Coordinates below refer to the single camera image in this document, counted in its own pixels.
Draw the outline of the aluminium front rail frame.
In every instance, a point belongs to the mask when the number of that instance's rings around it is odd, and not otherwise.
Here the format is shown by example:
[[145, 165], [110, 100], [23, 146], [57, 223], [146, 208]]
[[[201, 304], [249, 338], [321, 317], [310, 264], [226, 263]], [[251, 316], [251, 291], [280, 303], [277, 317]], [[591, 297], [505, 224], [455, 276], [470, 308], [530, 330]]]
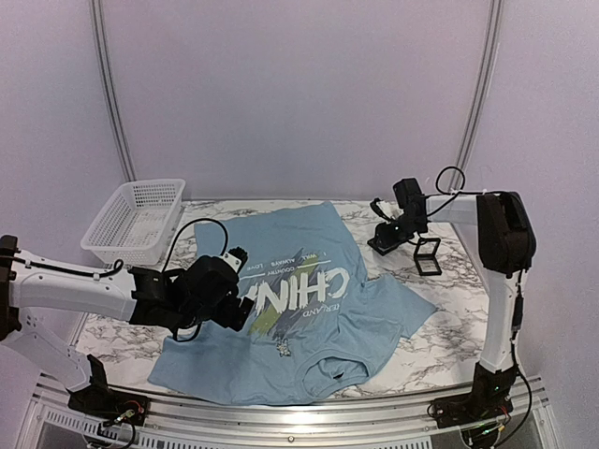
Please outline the aluminium front rail frame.
[[[334, 398], [310, 406], [221, 406], [178, 394], [141, 390], [149, 400], [138, 448], [464, 448], [483, 425], [439, 428], [431, 402], [468, 384], [382, 397]], [[122, 446], [126, 428], [99, 434], [100, 421], [71, 411], [68, 395], [43, 374], [30, 399], [19, 448]]]

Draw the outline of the right wall aluminium profile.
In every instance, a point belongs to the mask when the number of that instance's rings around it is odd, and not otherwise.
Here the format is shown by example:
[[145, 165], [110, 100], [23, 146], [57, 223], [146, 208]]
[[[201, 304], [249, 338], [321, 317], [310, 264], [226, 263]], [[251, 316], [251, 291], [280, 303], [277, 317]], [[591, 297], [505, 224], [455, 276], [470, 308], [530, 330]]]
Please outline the right wall aluminium profile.
[[497, 50], [500, 43], [503, 10], [503, 0], [492, 0], [489, 3], [489, 15], [485, 37], [483, 39], [482, 56], [477, 71], [474, 96], [467, 116], [456, 160], [458, 167], [462, 170], [467, 167], [469, 158], [473, 152], [477, 129], [488, 97], [497, 57]]

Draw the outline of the open black brooch box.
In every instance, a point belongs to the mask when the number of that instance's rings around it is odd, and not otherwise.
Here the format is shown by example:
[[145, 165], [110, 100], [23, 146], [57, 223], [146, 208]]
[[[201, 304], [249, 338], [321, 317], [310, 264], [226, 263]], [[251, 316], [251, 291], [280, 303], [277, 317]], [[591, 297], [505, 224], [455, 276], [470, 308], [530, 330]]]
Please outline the open black brooch box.
[[396, 240], [386, 241], [381, 237], [373, 237], [367, 241], [367, 244], [381, 256], [395, 251], [401, 245]]

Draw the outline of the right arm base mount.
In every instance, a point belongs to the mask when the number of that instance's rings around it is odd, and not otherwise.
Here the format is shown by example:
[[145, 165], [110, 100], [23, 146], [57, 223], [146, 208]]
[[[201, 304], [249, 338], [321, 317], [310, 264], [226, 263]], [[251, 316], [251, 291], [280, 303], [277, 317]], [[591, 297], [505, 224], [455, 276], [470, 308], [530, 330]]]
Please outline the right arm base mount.
[[472, 388], [468, 393], [436, 398], [428, 410], [439, 428], [488, 420], [513, 411], [511, 387], [518, 369], [490, 371], [475, 364]]

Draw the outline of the black square box lid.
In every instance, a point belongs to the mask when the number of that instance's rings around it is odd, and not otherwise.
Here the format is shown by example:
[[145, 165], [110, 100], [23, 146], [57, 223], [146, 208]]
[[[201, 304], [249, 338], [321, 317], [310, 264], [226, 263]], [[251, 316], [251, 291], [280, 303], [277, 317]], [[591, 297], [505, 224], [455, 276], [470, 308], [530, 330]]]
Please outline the black square box lid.
[[442, 269], [437, 260], [440, 238], [419, 238], [413, 254], [417, 272], [422, 277], [439, 276]]

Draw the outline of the white perforated plastic basket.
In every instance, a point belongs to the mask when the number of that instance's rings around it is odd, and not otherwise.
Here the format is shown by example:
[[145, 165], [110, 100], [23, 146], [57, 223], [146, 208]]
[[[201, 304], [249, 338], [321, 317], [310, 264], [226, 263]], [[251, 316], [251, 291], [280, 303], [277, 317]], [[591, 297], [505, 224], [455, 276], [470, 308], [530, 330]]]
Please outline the white perforated plastic basket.
[[105, 264], [152, 266], [165, 251], [182, 210], [183, 179], [127, 182], [96, 215], [80, 247]]

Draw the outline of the light blue printed t-shirt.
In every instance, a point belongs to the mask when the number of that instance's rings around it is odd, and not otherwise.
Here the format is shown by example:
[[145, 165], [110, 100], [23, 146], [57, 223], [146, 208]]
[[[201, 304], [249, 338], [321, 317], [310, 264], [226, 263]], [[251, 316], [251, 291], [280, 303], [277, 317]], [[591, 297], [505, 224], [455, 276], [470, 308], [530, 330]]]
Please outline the light blue printed t-shirt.
[[[248, 253], [239, 288], [255, 302], [241, 331], [205, 323], [166, 338], [149, 382], [225, 405], [301, 405], [363, 384], [435, 307], [393, 276], [370, 279], [328, 202], [224, 222]], [[287, 339], [291, 356], [280, 357]]]

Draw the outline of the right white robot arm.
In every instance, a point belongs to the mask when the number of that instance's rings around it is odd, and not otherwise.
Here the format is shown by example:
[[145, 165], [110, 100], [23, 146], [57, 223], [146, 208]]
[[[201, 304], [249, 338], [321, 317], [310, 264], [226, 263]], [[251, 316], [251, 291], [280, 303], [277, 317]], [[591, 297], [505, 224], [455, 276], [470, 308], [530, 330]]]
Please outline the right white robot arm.
[[523, 317], [523, 286], [536, 251], [533, 227], [516, 192], [475, 192], [460, 185], [426, 195], [415, 178], [396, 182], [393, 192], [397, 213], [380, 198], [370, 204], [382, 221], [368, 244], [381, 255], [410, 243], [415, 248], [413, 258], [420, 264], [426, 258], [421, 247], [432, 242], [427, 235], [431, 223], [472, 225], [476, 229], [476, 271], [489, 298], [489, 315], [475, 366], [477, 388], [465, 396], [463, 410], [474, 419], [482, 419], [499, 405], [499, 390], [509, 387], [520, 374], [516, 344]]

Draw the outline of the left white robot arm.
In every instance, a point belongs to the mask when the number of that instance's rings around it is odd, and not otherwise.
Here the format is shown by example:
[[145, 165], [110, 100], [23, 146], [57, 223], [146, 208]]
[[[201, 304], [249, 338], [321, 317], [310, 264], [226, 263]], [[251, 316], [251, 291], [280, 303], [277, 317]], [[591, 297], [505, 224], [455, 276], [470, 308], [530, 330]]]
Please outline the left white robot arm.
[[224, 246], [202, 255], [189, 268], [127, 267], [118, 259], [101, 270], [59, 266], [20, 248], [16, 237], [1, 238], [1, 343], [58, 380], [73, 403], [99, 416], [118, 408], [103, 364], [83, 355], [46, 329], [35, 308], [104, 315], [135, 326], [158, 326], [177, 336], [213, 321], [239, 331], [254, 306], [240, 297], [240, 272], [248, 258]]

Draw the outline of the wall aluminium profile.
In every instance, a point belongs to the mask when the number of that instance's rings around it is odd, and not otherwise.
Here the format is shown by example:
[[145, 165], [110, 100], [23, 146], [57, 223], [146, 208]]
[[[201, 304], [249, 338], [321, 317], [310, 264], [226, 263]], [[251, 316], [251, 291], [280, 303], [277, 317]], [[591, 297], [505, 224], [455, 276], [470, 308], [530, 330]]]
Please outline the wall aluminium profile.
[[503, 10], [503, 0], [492, 0], [489, 3], [489, 15], [485, 37], [483, 39], [482, 56], [477, 71], [474, 96], [467, 116], [456, 160], [458, 167], [462, 170], [467, 167], [469, 158], [473, 152], [477, 129], [488, 97], [497, 57], [497, 50], [500, 43]]
[[117, 157], [123, 172], [124, 180], [126, 182], [135, 181], [137, 176], [127, 141], [123, 119], [121, 117], [116, 85], [112, 73], [104, 3], [100, 0], [91, 0], [89, 5], [100, 84], [106, 103]]

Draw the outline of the left wall aluminium profile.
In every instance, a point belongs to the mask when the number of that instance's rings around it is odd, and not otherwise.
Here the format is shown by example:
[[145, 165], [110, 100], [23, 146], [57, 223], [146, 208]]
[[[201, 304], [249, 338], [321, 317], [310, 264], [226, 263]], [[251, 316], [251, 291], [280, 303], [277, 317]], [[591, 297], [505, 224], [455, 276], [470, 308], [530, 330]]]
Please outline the left wall aluminium profile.
[[137, 176], [127, 141], [123, 119], [121, 117], [116, 85], [112, 73], [104, 3], [100, 0], [91, 0], [89, 5], [100, 84], [106, 103], [117, 157], [123, 172], [124, 180], [126, 182], [135, 181]]

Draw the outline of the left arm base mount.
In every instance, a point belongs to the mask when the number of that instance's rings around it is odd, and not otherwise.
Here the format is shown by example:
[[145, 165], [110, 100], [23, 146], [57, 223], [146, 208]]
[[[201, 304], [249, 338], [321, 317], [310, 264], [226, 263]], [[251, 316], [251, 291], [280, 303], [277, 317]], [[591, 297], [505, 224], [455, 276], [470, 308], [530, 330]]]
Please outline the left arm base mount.
[[133, 415], [129, 420], [134, 426], [142, 426], [146, 419], [149, 399], [109, 388], [102, 362], [93, 355], [87, 355], [87, 360], [91, 369], [88, 376], [89, 384], [78, 391], [67, 389], [68, 407], [112, 423], [116, 422], [118, 416], [132, 411]]

